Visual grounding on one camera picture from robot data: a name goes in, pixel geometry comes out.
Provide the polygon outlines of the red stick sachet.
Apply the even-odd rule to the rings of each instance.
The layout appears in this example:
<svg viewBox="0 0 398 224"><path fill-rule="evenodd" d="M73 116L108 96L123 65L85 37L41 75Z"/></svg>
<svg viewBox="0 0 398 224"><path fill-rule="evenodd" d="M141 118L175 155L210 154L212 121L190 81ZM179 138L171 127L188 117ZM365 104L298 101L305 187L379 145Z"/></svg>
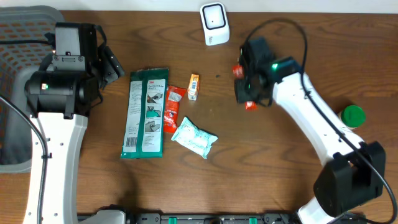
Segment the red stick sachet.
<svg viewBox="0 0 398 224"><path fill-rule="evenodd" d="M246 110L257 109L258 91L251 86L250 82L244 76L242 65L233 66L234 74L234 92L238 104L244 104Z"/></svg>

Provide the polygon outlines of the small orange white box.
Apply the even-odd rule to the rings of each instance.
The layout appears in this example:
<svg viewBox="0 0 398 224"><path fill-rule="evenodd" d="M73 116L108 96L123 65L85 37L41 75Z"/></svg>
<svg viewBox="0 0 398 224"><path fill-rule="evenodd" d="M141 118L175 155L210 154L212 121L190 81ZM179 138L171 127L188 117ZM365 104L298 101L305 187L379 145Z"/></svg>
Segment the small orange white box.
<svg viewBox="0 0 398 224"><path fill-rule="evenodd" d="M187 95L189 100L196 101L198 97L198 91L200 86L200 76L192 74L190 77L190 83L187 89Z"/></svg>

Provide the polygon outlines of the green 3M wipes pack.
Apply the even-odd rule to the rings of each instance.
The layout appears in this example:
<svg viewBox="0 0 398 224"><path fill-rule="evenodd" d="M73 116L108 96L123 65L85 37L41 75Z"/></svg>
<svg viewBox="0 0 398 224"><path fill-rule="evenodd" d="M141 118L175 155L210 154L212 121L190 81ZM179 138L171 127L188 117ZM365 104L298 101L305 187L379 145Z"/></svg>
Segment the green 3M wipes pack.
<svg viewBox="0 0 398 224"><path fill-rule="evenodd" d="M153 68L130 74L122 159L161 158L169 70Z"/></svg>

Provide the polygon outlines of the red snack bag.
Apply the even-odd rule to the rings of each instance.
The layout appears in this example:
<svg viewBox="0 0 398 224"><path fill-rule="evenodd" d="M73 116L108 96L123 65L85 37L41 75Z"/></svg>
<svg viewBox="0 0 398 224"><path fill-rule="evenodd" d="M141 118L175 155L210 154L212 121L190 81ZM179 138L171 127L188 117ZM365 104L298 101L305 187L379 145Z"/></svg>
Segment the red snack bag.
<svg viewBox="0 0 398 224"><path fill-rule="evenodd" d="M169 85L166 92L164 132L173 134L177 130L177 118L180 101L187 90L184 88Z"/></svg>

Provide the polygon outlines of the light teal tissue pack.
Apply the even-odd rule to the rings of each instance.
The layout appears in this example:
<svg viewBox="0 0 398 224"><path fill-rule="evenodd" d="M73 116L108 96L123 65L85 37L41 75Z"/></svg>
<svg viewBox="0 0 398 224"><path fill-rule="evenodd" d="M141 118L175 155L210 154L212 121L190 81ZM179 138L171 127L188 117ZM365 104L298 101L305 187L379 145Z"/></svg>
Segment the light teal tissue pack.
<svg viewBox="0 0 398 224"><path fill-rule="evenodd" d="M218 137L197 128L188 117L184 117L171 140L207 159L212 144L218 140Z"/></svg>

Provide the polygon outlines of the green lid white jar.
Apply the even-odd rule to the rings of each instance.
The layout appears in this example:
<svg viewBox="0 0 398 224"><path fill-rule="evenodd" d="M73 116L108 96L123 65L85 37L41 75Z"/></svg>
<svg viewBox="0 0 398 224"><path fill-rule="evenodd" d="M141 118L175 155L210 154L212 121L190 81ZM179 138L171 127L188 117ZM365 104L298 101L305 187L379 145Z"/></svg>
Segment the green lid white jar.
<svg viewBox="0 0 398 224"><path fill-rule="evenodd" d="M349 105L338 113L339 119L350 129L356 129L364 124L366 115L357 105Z"/></svg>

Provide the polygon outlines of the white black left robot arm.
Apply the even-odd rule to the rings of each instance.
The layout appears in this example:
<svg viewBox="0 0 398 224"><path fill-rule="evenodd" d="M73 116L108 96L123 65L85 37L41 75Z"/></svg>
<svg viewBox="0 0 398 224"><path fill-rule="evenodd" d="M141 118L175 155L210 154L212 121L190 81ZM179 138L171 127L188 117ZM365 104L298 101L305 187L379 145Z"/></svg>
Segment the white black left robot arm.
<svg viewBox="0 0 398 224"><path fill-rule="evenodd" d="M25 223L77 223L78 163L88 118L102 89L124 75L101 26L59 22L55 50L25 83L32 159Z"/></svg>

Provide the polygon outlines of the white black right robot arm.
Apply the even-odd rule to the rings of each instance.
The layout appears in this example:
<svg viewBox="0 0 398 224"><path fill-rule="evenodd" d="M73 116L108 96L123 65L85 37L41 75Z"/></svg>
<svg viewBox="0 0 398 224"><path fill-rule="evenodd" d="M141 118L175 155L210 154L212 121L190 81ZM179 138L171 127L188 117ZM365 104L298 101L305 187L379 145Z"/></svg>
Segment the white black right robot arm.
<svg viewBox="0 0 398 224"><path fill-rule="evenodd" d="M382 195L386 152L378 142L365 143L325 103L294 58L275 59L265 39L241 46L235 82L239 103L277 104L296 122L322 165L314 197L296 213L298 223L366 223L349 211Z"/></svg>

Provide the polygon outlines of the white barcode scanner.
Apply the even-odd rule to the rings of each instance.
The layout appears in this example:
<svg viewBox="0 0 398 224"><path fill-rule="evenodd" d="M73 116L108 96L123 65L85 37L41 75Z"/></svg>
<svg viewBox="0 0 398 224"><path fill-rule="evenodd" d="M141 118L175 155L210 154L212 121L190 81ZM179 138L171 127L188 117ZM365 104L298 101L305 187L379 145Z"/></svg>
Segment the white barcode scanner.
<svg viewBox="0 0 398 224"><path fill-rule="evenodd" d="M230 29L224 4L221 2L204 4L200 8L200 16L207 46L229 41Z"/></svg>

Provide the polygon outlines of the grey plastic shopping basket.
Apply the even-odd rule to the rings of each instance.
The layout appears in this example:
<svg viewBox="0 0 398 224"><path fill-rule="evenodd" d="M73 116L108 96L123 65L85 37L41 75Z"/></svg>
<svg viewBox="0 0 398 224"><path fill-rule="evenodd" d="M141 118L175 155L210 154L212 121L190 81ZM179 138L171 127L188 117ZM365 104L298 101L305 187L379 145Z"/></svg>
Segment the grey plastic shopping basket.
<svg viewBox="0 0 398 224"><path fill-rule="evenodd" d="M50 6L2 7L1 40L47 40L55 24L63 22L60 11ZM29 114L25 82L52 51L45 44L1 45L1 96ZM32 137L29 125L7 105L1 104L1 173L29 172Z"/></svg>

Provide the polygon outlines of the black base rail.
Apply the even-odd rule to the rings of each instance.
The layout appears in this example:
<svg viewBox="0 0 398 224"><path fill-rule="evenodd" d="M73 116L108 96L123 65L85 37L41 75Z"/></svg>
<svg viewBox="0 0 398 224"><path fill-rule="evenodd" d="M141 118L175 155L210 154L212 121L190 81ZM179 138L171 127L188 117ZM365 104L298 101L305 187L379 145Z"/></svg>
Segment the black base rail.
<svg viewBox="0 0 398 224"><path fill-rule="evenodd" d="M161 215L159 213L124 213L120 210L102 210L97 214L79 215L78 223L122 224L294 224L295 215L265 213L254 215Z"/></svg>

